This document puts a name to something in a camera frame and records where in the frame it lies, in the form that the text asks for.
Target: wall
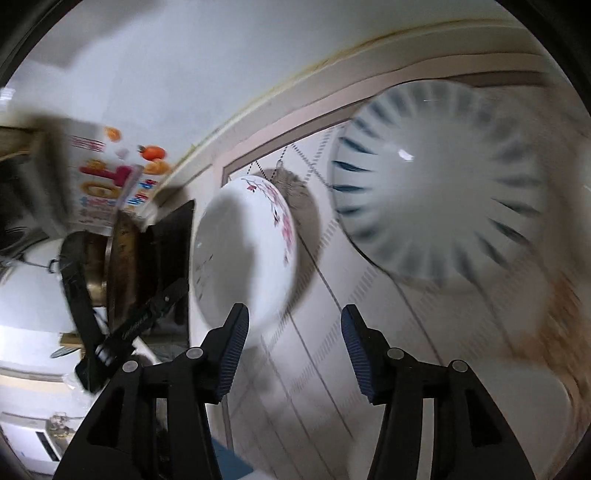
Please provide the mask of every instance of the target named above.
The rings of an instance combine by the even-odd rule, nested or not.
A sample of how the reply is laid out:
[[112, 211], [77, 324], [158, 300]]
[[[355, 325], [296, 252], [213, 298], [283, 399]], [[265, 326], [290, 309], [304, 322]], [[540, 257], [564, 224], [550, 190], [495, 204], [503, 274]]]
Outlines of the wall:
[[348, 49], [475, 19], [513, 22], [493, 0], [84, 0], [9, 82], [8, 122], [32, 112], [113, 125], [174, 163], [252, 102]]

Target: blue gripper pad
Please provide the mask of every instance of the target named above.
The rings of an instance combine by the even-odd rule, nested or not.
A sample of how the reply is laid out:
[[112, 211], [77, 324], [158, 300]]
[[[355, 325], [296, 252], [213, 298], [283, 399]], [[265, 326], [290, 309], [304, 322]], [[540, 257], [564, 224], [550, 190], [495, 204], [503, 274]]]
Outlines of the blue gripper pad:
[[387, 403], [394, 387], [392, 374], [386, 372], [388, 341], [367, 327], [355, 305], [343, 309], [340, 327], [361, 393], [374, 405]]
[[247, 334], [248, 308], [242, 303], [235, 303], [226, 322], [210, 330], [201, 344], [207, 352], [210, 369], [217, 370], [213, 379], [215, 384], [211, 385], [217, 402], [230, 391]]

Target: white ceramic bowl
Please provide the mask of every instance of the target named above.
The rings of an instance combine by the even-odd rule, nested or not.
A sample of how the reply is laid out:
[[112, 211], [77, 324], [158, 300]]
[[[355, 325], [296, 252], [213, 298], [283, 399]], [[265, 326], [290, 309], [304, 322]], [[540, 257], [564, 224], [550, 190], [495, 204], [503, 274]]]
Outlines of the white ceramic bowl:
[[287, 203], [270, 182], [241, 177], [223, 186], [197, 228], [193, 286], [211, 328], [236, 302], [249, 310], [246, 344], [278, 322], [296, 279], [296, 233]]
[[545, 186], [516, 120], [476, 89], [404, 83], [357, 112], [330, 171], [343, 229], [388, 274], [463, 288], [535, 240]]

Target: tile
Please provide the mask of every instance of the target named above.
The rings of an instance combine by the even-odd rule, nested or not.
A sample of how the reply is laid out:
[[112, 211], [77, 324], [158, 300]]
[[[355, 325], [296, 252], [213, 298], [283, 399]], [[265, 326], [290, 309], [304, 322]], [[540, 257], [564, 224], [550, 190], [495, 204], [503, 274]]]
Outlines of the tile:
[[304, 367], [309, 363], [308, 354], [292, 322], [289, 322], [271, 352], [271, 359], [283, 384], [290, 389]]
[[270, 418], [273, 418], [277, 410], [283, 408], [287, 402], [285, 390], [269, 362], [263, 365], [255, 377], [253, 387]]
[[328, 142], [326, 147], [324, 148], [321, 155], [318, 157], [318, 161], [316, 163], [316, 171], [318, 175], [328, 184], [331, 183], [330, 178], [330, 170], [331, 170], [331, 159], [335, 154], [335, 149], [338, 146], [338, 137], [341, 135], [343, 128], [348, 124], [348, 122], [344, 122], [339, 125], [335, 125], [332, 127], [330, 131], [330, 136], [328, 137]]
[[332, 474], [336, 477], [346, 475], [346, 460], [354, 445], [342, 422], [333, 419], [330, 425], [314, 432], [312, 439]]
[[[336, 220], [332, 206], [332, 191], [316, 175], [310, 177], [306, 186], [314, 197], [316, 204], [316, 211], [314, 213], [317, 216], [319, 235], [322, 235], [329, 224], [333, 220]], [[315, 237], [305, 236], [304, 242], [312, 253], [315, 252], [318, 245], [318, 240]]]
[[329, 129], [330, 127], [325, 128], [324, 130], [313, 133], [308, 137], [297, 140], [292, 143], [292, 146], [298, 149], [301, 155], [305, 156], [308, 163], [314, 164], [316, 162], [316, 155], [319, 152], [319, 149], [324, 149], [324, 146], [326, 145], [326, 143], [323, 141]]
[[230, 392], [227, 396], [228, 410], [230, 415], [232, 415], [234, 409], [239, 405], [239, 402], [244, 397], [244, 394], [250, 385], [251, 380], [244, 371], [243, 365], [238, 363], [236, 374], [234, 375], [234, 380], [232, 381], [232, 388], [230, 389]]
[[292, 145], [288, 145], [287, 149], [282, 153], [283, 158], [273, 183], [278, 188], [281, 186], [287, 188], [292, 183], [305, 186], [304, 179], [310, 169], [310, 166], [306, 163], [307, 157], [302, 157]]
[[367, 402], [367, 398], [359, 391], [355, 372], [342, 337], [317, 363], [317, 367], [340, 412], [345, 414], [358, 403]]
[[318, 275], [312, 275], [306, 297], [291, 311], [293, 321], [312, 355], [340, 319], [340, 306]]
[[291, 401], [310, 435], [332, 428], [332, 422], [338, 418], [335, 405], [318, 375], [311, 376], [305, 389], [293, 392]]
[[244, 459], [256, 470], [262, 470], [271, 475], [275, 474], [258, 442], [253, 442], [252, 447], [244, 453]]
[[479, 293], [438, 296], [421, 321], [444, 365], [456, 358], [469, 361], [507, 353], [496, 320]]
[[357, 305], [365, 323], [380, 330], [390, 346], [407, 351], [421, 362], [438, 363], [427, 338], [394, 283], [384, 273], [376, 272], [370, 288]]
[[270, 352], [272, 352], [272, 350], [275, 348], [275, 345], [279, 341], [279, 338], [281, 337], [281, 335], [283, 335], [283, 331], [285, 330], [285, 327], [287, 326], [287, 324], [289, 322], [291, 322], [289, 315], [287, 315], [287, 314], [284, 314], [281, 316], [278, 315], [275, 320], [274, 327], [269, 328], [263, 332], [263, 334], [261, 335], [261, 337], [262, 337], [261, 338], [261, 346], [263, 349], [265, 349], [267, 355], [269, 355]]
[[297, 239], [298, 263], [296, 268], [296, 282], [289, 301], [289, 310], [294, 310], [307, 297], [312, 278], [316, 275], [316, 266], [312, 257], [307, 253], [300, 238]]
[[326, 462], [311, 443], [301, 445], [293, 457], [294, 463], [304, 480], [324, 480], [334, 478]]
[[531, 254], [489, 288], [491, 302], [513, 343], [533, 335], [544, 320], [552, 286]]
[[240, 412], [255, 435], [269, 426], [268, 413], [254, 389], [250, 389], [244, 397]]
[[273, 419], [273, 427], [291, 458], [310, 444], [306, 430], [291, 404], [287, 404], [281, 414]]
[[246, 421], [246, 413], [237, 411], [230, 419], [230, 427], [232, 429], [232, 440], [236, 451], [246, 452], [252, 441], [254, 440], [254, 433], [252, 428]]
[[371, 282], [375, 267], [359, 255], [336, 221], [335, 224], [329, 235], [323, 235], [316, 262], [339, 304], [344, 307], [351, 303], [356, 287], [365, 286], [366, 281], [362, 282], [362, 278], [367, 277]]
[[302, 476], [292, 462], [274, 465], [273, 470], [275, 471], [277, 480], [302, 480]]
[[261, 450], [273, 468], [277, 465], [290, 462], [290, 458], [287, 456], [287, 452], [283, 448], [280, 438], [273, 429], [266, 429], [256, 438]]
[[256, 343], [242, 351], [239, 365], [242, 365], [246, 376], [253, 379], [259, 372], [260, 367], [267, 361], [267, 353], [260, 343]]

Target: orange fruit illustration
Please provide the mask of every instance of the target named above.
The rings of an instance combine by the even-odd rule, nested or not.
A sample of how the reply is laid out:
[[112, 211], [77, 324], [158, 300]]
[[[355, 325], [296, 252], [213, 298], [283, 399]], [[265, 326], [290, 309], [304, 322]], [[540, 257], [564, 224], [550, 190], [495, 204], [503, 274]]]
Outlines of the orange fruit illustration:
[[116, 129], [115, 127], [105, 127], [105, 135], [112, 142], [118, 142], [119, 140], [121, 140], [121, 131]]
[[166, 150], [156, 145], [138, 145], [138, 152], [143, 159], [148, 161], [162, 160], [166, 156]]
[[170, 170], [170, 165], [168, 165], [164, 160], [156, 159], [144, 167], [144, 173], [146, 175], [162, 175]]

